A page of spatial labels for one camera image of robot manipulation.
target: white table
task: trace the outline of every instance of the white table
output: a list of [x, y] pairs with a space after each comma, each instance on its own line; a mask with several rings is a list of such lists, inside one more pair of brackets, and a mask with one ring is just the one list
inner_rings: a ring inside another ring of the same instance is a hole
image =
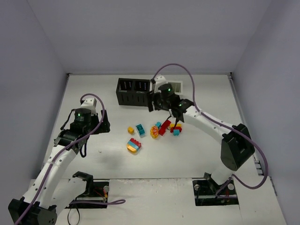
[[[151, 75], [70, 76], [45, 156], [46, 160], [70, 110], [79, 107], [80, 97], [85, 93], [99, 95], [107, 109], [111, 131], [91, 136], [87, 157], [78, 155], [63, 178], [70, 178], [80, 170], [95, 179], [111, 179], [109, 201], [125, 198], [127, 203], [107, 209], [81, 210], [81, 224], [185, 225], [200, 224], [200, 221], [201, 224], [285, 224], [269, 180], [258, 190], [248, 190], [236, 182], [239, 206], [196, 207], [191, 178], [202, 177], [221, 163], [219, 144], [187, 124], [182, 125], [180, 136], [166, 133], [158, 140], [152, 139], [151, 126], [163, 122], [168, 112], [150, 113], [146, 107], [119, 106], [115, 93], [119, 77], [150, 79]], [[187, 75], [166, 75], [166, 78], [183, 81], [184, 97], [191, 99], [192, 86]], [[196, 101], [203, 110], [228, 123], [240, 123], [226, 75], [195, 75], [194, 80]], [[127, 127], [139, 123], [144, 126], [146, 136], [133, 136], [142, 143], [142, 149], [132, 155], [126, 149], [132, 137]], [[261, 180], [252, 158], [236, 174], [252, 185]], [[66, 210], [61, 213], [58, 225], [67, 224], [66, 214]]]

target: toy block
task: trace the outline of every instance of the toy block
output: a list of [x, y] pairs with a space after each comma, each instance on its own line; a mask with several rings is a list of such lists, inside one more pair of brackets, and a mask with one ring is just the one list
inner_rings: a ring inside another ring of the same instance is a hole
[[161, 127], [161, 122], [157, 122], [157, 123], [155, 124], [155, 126], [157, 126], [157, 128], [160, 129], [160, 127]]
[[180, 133], [181, 133], [181, 131], [182, 131], [182, 128], [181, 127], [171, 127], [171, 133], [173, 133], [173, 130], [179, 130], [180, 131]]
[[[170, 128], [173, 128], [174, 126], [175, 126], [174, 123], [171, 123], [171, 124], [170, 124]], [[181, 127], [181, 123], [176, 124], [176, 127]]]
[[162, 125], [161, 125], [161, 127], [160, 127], [160, 130], [159, 130], [159, 134], [160, 135], [164, 135], [165, 134], [165, 131], [168, 129], [168, 127], [170, 126], [170, 124], [171, 124], [171, 121], [169, 121], [169, 120], [166, 120]]
[[176, 130], [176, 129], [175, 129], [175, 130], [173, 131], [173, 135], [174, 135], [174, 136], [178, 136], [179, 134], [180, 134], [180, 131], [179, 131], [179, 130]]
[[158, 127], [157, 126], [153, 126], [150, 130], [150, 135], [151, 137], [153, 137], [154, 139], [158, 137]]
[[127, 129], [128, 133], [130, 133], [131, 135], [133, 135], [135, 133], [135, 130], [132, 127], [128, 127]]
[[131, 138], [127, 142], [127, 150], [132, 153], [137, 153], [141, 147], [142, 147], [142, 144], [134, 138]]
[[136, 125], [136, 130], [140, 137], [145, 136], [145, 130], [141, 124]]
[[141, 146], [142, 146], [142, 144], [134, 138], [131, 138], [129, 141], [132, 142], [133, 144], [137, 145], [139, 148], [141, 148]]

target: wire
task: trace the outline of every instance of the wire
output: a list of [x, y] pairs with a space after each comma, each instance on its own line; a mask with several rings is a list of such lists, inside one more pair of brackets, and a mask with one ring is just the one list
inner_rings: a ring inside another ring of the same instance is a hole
[[[197, 104], [196, 104], [196, 100], [195, 100], [195, 82], [194, 82], [194, 79], [193, 79], [192, 74], [189, 72], [189, 70], [188, 70], [186, 67], [184, 67], [184, 66], [182, 66], [182, 65], [180, 65], [180, 64], [178, 64], [178, 63], [169, 63], [169, 64], [166, 64], [166, 65], [164, 65], [164, 66], [162, 66], [161, 68], [158, 69], [158, 71], [154, 74], [153, 79], [157, 76], [157, 74], [158, 74], [163, 68], [165, 68], [165, 67], [167, 67], [167, 66], [178, 66], [178, 67], [183, 68], [183, 69], [188, 73], [188, 75], [189, 75], [190, 78], [191, 78], [192, 86], [193, 86], [193, 103], [194, 103], [194, 106], [195, 106], [195, 108], [197, 109], [197, 111], [200, 112], [200, 109], [198, 108], [198, 106], [197, 106]], [[244, 135], [244, 134], [241, 133], [240, 131], [238, 131], [238, 130], [232, 128], [232, 127], [226, 126], [225, 124], [222, 124], [222, 123], [220, 123], [220, 122], [218, 122], [218, 121], [215, 121], [214, 119], [212, 119], [211, 117], [209, 117], [208, 115], [206, 115], [206, 114], [203, 113], [203, 112], [200, 112], [200, 114], [201, 114], [202, 116], [204, 116], [205, 118], [207, 118], [208, 120], [210, 120], [211, 122], [213, 122], [213, 123], [215, 123], [215, 124], [218, 124], [218, 125], [221, 126], [221, 127], [225, 127], [225, 128], [227, 128], [227, 129], [229, 129], [229, 130], [231, 130], [231, 131], [233, 131], [233, 132], [239, 134], [239, 135], [242, 136], [244, 139], [246, 139], [248, 142], [250, 142], [254, 147], [256, 147], [257, 151], [258, 151], [259, 154], [262, 156], [262, 159], [263, 159], [263, 162], [264, 162], [264, 166], [265, 166], [265, 173], [264, 173], [264, 177], [263, 177], [262, 181], [261, 181], [258, 185], [252, 187], [252, 186], [249, 186], [249, 185], [245, 184], [243, 181], [241, 181], [235, 174], [232, 174], [232, 176], [233, 176], [235, 179], [237, 179], [243, 186], [245, 186], [245, 187], [247, 187], [247, 188], [249, 188], [249, 189], [252, 189], [252, 190], [253, 190], [253, 189], [258, 189], [258, 188], [260, 188], [260, 187], [266, 182], [266, 180], [267, 180], [267, 178], [268, 178], [268, 174], [269, 174], [269, 165], [268, 165], [268, 161], [267, 161], [267, 158], [265, 157], [263, 151], [261, 150], [261, 148], [260, 148], [254, 141], [252, 141], [248, 136]]]
[[87, 145], [87, 143], [85, 143], [85, 145], [84, 145], [84, 154], [83, 154], [83, 148], [82, 147], [79, 150], [79, 153], [80, 153], [82, 158], [86, 157], [86, 145]]
[[64, 147], [62, 150], [60, 150], [54, 157], [53, 157], [53, 160], [52, 160], [52, 163], [49, 165], [45, 175], [44, 175], [44, 178], [42, 179], [42, 182], [37, 190], [37, 193], [36, 195], [33, 197], [32, 201], [30, 202], [30, 204], [28, 205], [28, 207], [24, 210], [24, 212], [22, 213], [22, 215], [17, 219], [17, 221], [14, 223], [14, 225], [18, 225], [21, 220], [24, 218], [24, 216], [28, 213], [28, 211], [30, 210], [30, 208], [32, 207], [32, 205], [35, 203], [36, 199], [38, 198], [38, 195], [40, 194], [42, 188], [43, 188], [43, 185], [45, 184], [46, 182], [46, 179], [47, 177], [49, 176], [49, 173], [53, 167], [53, 164], [55, 163], [56, 159], [61, 155], [61, 153], [63, 153], [65, 150], [71, 148], [73, 145], [77, 144], [78, 142], [81, 142], [82, 140], [84, 139], [87, 139], [91, 134], [93, 134], [100, 126], [100, 124], [103, 122], [103, 119], [104, 119], [104, 116], [105, 116], [105, 108], [104, 108], [104, 104], [102, 102], [102, 100], [95, 94], [92, 94], [92, 93], [88, 93], [88, 94], [84, 94], [81, 96], [80, 98], [80, 101], [82, 101], [82, 99], [85, 97], [85, 96], [93, 96], [95, 97], [100, 103], [101, 103], [101, 106], [102, 106], [102, 117], [100, 119], [100, 122], [97, 124], [97, 126], [91, 131], [89, 132], [87, 135], [83, 136], [82, 138], [79, 138], [78, 140], [70, 143], [69, 145], [67, 145], [66, 147]]
[[72, 201], [70, 205], [72, 204], [94, 204], [94, 205], [121, 205], [126, 202], [125, 199], [116, 200], [113, 202], [92, 202], [92, 201]]
[[102, 198], [104, 198], [98, 191], [94, 190], [98, 195], [100, 195]]
[[69, 210], [69, 212], [68, 212], [68, 214], [67, 214], [67, 223], [69, 224], [69, 225], [71, 225], [71, 223], [70, 223], [70, 220], [69, 220], [69, 215], [70, 215], [70, 212], [71, 212], [71, 210], [73, 209], [73, 206], [75, 206], [75, 208], [76, 208], [76, 210], [77, 210], [77, 213], [78, 213], [78, 222], [77, 222], [77, 224], [76, 225], [78, 225], [79, 224], [79, 222], [80, 222], [80, 212], [79, 212], [79, 209], [78, 209], [78, 206], [77, 205], [72, 205], [71, 206], [71, 208], [70, 208], [70, 210]]
[[70, 114], [67, 117], [66, 122], [61, 126], [60, 130], [63, 130], [65, 128], [66, 124], [69, 122], [70, 116], [71, 116], [71, 114], [72, 114], [73, 111], [75, 111], [75, 109], [71, 110]]
[[216, 191], [216, 197], [218, 197], [218, 194], [225, 188], [227, 185], [231, 182], [233, 178], [230, 177], [221, 187], [218, 191]]

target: yellow block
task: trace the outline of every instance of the yellow block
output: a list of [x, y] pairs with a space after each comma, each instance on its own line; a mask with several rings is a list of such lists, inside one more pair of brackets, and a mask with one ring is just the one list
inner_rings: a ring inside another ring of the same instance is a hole
[[[171, 123], [171, 124], [170, 124], [170, 127], [171, 127], [171, 128], [173, 128], [174, 126], [175, 126], [174, 123]], [[176, 127], [181, 127], [181, 123], [176, 124]]]
[[127, 144], [127, 150], [130, 151], [130, 152], [132, 152], [132, 153], [136, 153], [137, 152], [137, 150], [134, 147], [132, 147], [130, 144]]
[[135, 130], [132, 127], [128, 127], [127, 129], [128, 133], [130, 133], [131, 135], [135, 133]]

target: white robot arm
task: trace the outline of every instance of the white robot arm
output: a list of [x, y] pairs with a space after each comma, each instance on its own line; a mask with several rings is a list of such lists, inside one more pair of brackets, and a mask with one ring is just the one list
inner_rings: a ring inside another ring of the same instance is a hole
[[197, 108], [192, 101], [181, 99], [174, 93], [171, 84], [161, 75], [156, 76], [151, 82], [155, 86], [154, 90], [147, 95], [150, 112], [153, 109], [168, 111], [172, 117], [176, 118], [176, 122], [180, 120], [201, 129], [221, 145], [220, 153], [223, 164], [212, 174], [205, 173], [204, 175], [204, 178], [210, 183], [210, 188], [216, 192], [253, 155], [255, 149], [241, 136], [212, 122], [212, 120], [227, 127], [233, 127], [250, 138], [247, 127], [243, 124], [234, 126], [225, 123]]
[[[64, 129], [73, 111], [75, 120], [70, 124], [70, 129]], [[73, 109], [71, 113], [61, 127], [62, 131], [54, 141], [50, 157], [35, 182], [20, 200], [13, 199], [9, 204], [8, 210], [15, 224], [55, 224], [57, 216], [71, 201], [79, 195], [88, 195], [93, 190], [93, 176], [83, 172], [76, 172], [65, 186], [57, 188], [57, 185], [77, 154], [80, 152], [82, 157], [86, 156], [86, 152], [82, 153], [82, 148], [86, 150], [88, 134], [93, 130], [92, 134], [110, 131], [107, 113], [102, 110], [103, 119], [102, 122], [99, 121], [96, 99], [93, 97], [82, 101], [81, 107]]]

